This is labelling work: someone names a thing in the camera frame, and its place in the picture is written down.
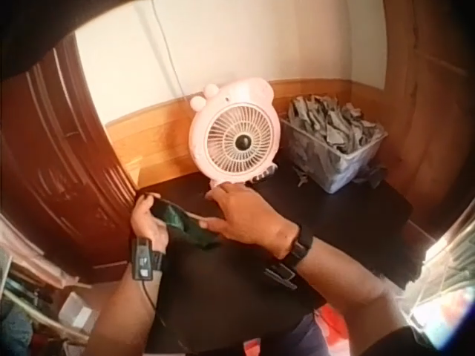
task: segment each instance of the fan ear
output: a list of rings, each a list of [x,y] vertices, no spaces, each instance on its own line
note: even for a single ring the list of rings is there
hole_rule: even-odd
[[[220,88],[218,88],[216,84],[208,84],[203,89],[203,93],[207,99],[211,99],[213,96],[216,96],[218,91],[220,91]]]
[[[200,95],[193,96],[193,98],[190,100],[190,106],[196,112],[202,111],[202,109],[206,106],[206,99]]]

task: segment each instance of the white wall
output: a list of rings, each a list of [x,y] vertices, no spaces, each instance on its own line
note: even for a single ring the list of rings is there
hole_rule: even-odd
[[[351,79],[384,89],[387,37],[383,0],[347,2],[351,24]]]
[[[382,0],[155,1],[185,94],[246,76],[384,86]],[[182,96],[151,0],[109,11],[76,39],[102,123]]]

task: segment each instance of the pink fan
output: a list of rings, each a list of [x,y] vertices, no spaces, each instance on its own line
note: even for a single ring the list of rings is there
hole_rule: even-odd
[[[211,180],[256,181],[272,174],[281,138],[274,91],[261,78],[244,79],[222,88],[207,85],[204,97],[190,105],[196,114],[189,147],[197,167]]]

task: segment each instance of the gray cloth scraps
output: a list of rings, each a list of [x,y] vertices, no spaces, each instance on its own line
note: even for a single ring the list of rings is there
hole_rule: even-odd
[[[343,154],[351,154],[380,139],[380,124],[363,119],[360,109],[328,96],[297,96],[289,106],[289,122]]]

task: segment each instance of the black table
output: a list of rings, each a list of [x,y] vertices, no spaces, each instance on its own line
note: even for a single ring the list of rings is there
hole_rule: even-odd
[[[283,161],[274,176],[254,188],[285,217],[309,226],[317,237],[397,285],[404,287],[419,273],[400,237],[410,204],[386,182],[377,189],[350,183],[329,195],[314,182],[298,188],[297,174]],[[160,192],[188,211],[213,216],[220,212],[204,200],[208,189],[209,180],[195,173],[144,191]],[[203,251],[173,240],[146,352],[186,351],[180,343],[193,352],[231,346],[289,328],[325,303],[316,293],[309,303],[268,283],[260,252],[231,242]]]

